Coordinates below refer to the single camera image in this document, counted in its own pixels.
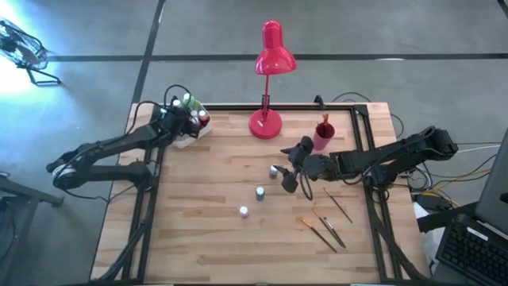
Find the fan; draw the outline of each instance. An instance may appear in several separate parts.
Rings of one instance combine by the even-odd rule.
[[[0,18],[0,54],[15,63],[18,68],[24,68],[29,74],[30,81],[37,86],[61,83],[56,76],[41,71],[48,66],[48,57],[39,39],[23,32],[3,18]],[[36,81],[32,72],[46,75],[53,80]]]

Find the red desk lamp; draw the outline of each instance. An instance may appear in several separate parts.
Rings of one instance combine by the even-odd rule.
[[[270,109],[270,95],[268,94],[268,80],[270,75],[292,72],[296,69],[293,55],[284,48],[283,27],[276,20],[264,23],[263,51],[256,60],[256,74],[265,75],[263,107],[254,112],[248,122],[252,134],[260,139],[270,139],[277,136],[283,127],[283,121],[277,111]]]

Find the black floor stripe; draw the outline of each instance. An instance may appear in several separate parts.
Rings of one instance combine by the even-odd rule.
[[[508,18],[508,6],[506,6],[505,0],[498,0],[498,3],[501,6],[502,12],[504,12],[505,16]]]
[[[157,32],[159,31],[159,21],[162,15],[164,4],[166,0],[159,0],[157,3],[156,13],[153,17],[152,29],[150,29],[150,36],[148,37],[148,43],[144,50],[144,58],[141,63],[140,73],[137,76],[136,87],[134,88],[132,103],[139,102],[141,100],[141,94],[143,93],[144,81],[148,73],[148,67],[150,65],[150,57],[152,56],[153,47],[156,44]]]
[[[142,61],[143,56],[48,56],[51,62]]]
[[[151,61],[254,61],[257,55],[166,55]],[[499,60],[508,53],[430,53],[430,54],[294,54],[296,60]]]

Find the lamp base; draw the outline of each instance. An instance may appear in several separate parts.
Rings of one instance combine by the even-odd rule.
[[[268,110],[267,120],[263,122],[263,111],[256,110],[248,121],[248,127],[252,135],[259,139],[271,139],[279,135],[283,128],[283,120],[277,111]]]

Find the keyboard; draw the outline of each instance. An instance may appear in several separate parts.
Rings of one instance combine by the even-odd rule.
[[[508,286],[508,241],[464,214],[444,230],[436,259],[481,285]]]

